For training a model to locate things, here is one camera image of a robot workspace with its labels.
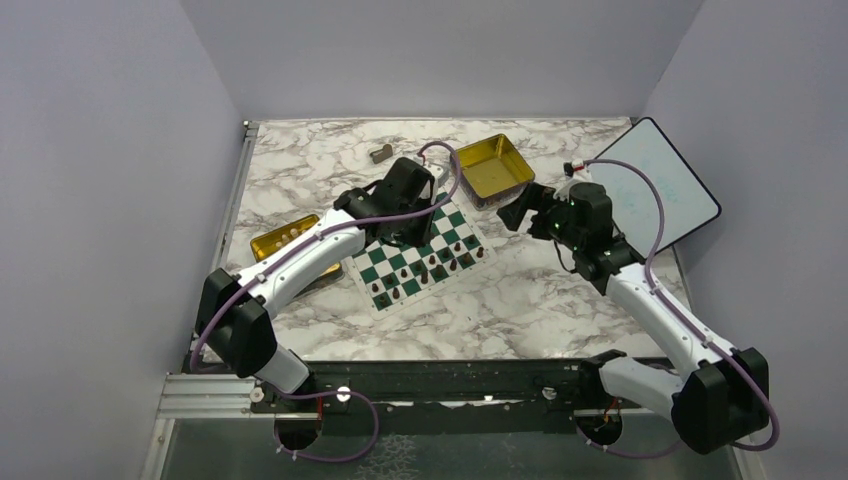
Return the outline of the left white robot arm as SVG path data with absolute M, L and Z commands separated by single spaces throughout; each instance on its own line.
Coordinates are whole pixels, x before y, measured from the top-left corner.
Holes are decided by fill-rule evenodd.
M 378 239 L 424 245 L 437 190 L 428 168 L 402 157 L 383 179 L 343 192 L 313 227 L 272 256 L 235 274 L 214 270 L 203 284 L 191 367 L 198 368 L 202 348 L 209 347 L 238 377 L 275 387 L 288 409 L 309 406 L 312 372 L 278 343 L 273 319 L 330 266 Z

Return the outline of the white chess pieces pile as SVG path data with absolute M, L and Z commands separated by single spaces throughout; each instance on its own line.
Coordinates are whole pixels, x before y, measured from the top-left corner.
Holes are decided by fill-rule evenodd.
M 296 228 L 281 228 L 274 232 L 274 247 L 279 250 L 282 247 L 290 244 L 300 235 Z

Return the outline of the green white chess board mat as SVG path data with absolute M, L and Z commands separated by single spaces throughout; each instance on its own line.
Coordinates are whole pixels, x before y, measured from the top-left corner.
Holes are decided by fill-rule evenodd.
M 466 239 L 469 236 L 476 238 L 477 244 L 473 248 L 468 248 L 466 245 Z M 462 244 L 459 252 L 453 250 L 456 242 Z M 482 258 L 477 258 L 475 255 L 479 247 L 484 248 Z M 447 260 L 441 257 L 441 251 L 445 248 L 448 248 L 451 253 L 451 257 Z M 473 258 L 473 263 L 468 266 L 465 266 L 461 259 L 466 252 Z M 435 265 L 428 264 L 430 255 L 436 256 Z M 455 271 L 449 268 L 452 259 L 458 262 Z M 427 246 L 416 248 L 408 245 L 391 245 L 380 240 L 371 243 L 342 262 L 344 277 L 341 283 L 343 290 L 352 296 L 355 307 L 362 310 L 365 315 L 380 320 L 409 309 L 436 293 L 452 289 L 481 276 L 484 271 L 494 267 L 497 260 L 492 243 L 480 230 L 470 211 L 456 199 L 452 199 L 434 213 L 432 238 Z M 429 281 L 426 285 L 420 282 L 423 271 L 416 273 L 413 270 L 412 264 L 417 261 L 423 263 L 423 271 L 429 272 Z M 437 279 L 433 275 L 433 270 L 438 265 L 442 265 L 446 271 L 443 279 Z M 401 268 L 406 269 L 408 273 L 406 278 L 401 278 Z M 394 283 L 389 286 L 384 283 L 384 278 L 388 275 L 394 278 Z M 373 284 L 379 286 L 377 294 L 371 291 Z M 395 287 L 400 290 L 399 299 L 392 298 L 391 293 Z M 379 306 L 377 302 L 377 298 L 383 293 L 388 296 L 390 302 L 386 307 Z

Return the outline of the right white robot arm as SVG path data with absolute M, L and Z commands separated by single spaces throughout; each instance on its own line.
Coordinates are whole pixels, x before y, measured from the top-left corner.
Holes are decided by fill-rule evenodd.
M 578 183 L 560 199 L 529 184 L 497 211 L 510 231 L 531 218 L 528 234 L 572 253 L 574 272 L 625 310 L 672 363 L 672 372 L 610 350 L 581 362 L 579 398 L 600 407 L 630 400 L 668 419 L 691 450 L 707 454 L 773 424 L 768 363 L 754 348 L 718 338 L 653 275 L 646 259 L 616 232 L 603 186 Z

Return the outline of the small grey tan clip device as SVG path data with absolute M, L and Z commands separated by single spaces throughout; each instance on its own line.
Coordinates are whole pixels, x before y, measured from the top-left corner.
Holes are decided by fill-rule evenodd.
M 394 155 L 394 148 L 391 144 L 383 144 L 381 147 L 368 152 L 368 156 L 373 164 L 380 164 Z

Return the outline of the black metal base frame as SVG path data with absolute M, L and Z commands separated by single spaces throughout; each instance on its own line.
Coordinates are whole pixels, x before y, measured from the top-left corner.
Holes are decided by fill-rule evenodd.
M 269 420 L 285 437 L 542 432 L 637 409 L 582 392 L 578 359 L 314 361 L 310 392 L 290 400 L 251 378 L 170 375 L 158 415 L 187 420 Z

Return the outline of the small whiteboard tablet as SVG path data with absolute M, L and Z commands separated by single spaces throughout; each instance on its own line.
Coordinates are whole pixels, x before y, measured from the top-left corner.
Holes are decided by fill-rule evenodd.
M 640 119 L 598 157 L 628 165 L 594 164 L 588 170 L 610 197 L 618 228 L 643 257 L 654 245 L 659 228 L 657 203 L 646 180 L 654 185 L 664 208 L 658 251 L 718 218 L 722 212 L 718 200 L 650 117 Z

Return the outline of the gold tin with white pieces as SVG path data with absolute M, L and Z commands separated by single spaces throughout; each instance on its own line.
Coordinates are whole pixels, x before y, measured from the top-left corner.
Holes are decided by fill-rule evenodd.
M 263 262 L 268 260 L 273 254 L 290 244 L 318 222 L 319 216 L 310 214 L 253 238 L 250 241 L 250 248 L 255 261 Z M 328 287 L 343 277 L 344 269 L 340 263 L 336 263 L 307 285 L 296 297 Z

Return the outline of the gold tin with dark pieces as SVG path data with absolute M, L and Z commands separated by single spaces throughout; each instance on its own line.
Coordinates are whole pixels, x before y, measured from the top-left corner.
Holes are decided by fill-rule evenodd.
M 519 195 L 535 181 L 535 172 L 505 134 L 497 134 L 457 151 L 460 187 L 477 210 L 487 210 Z

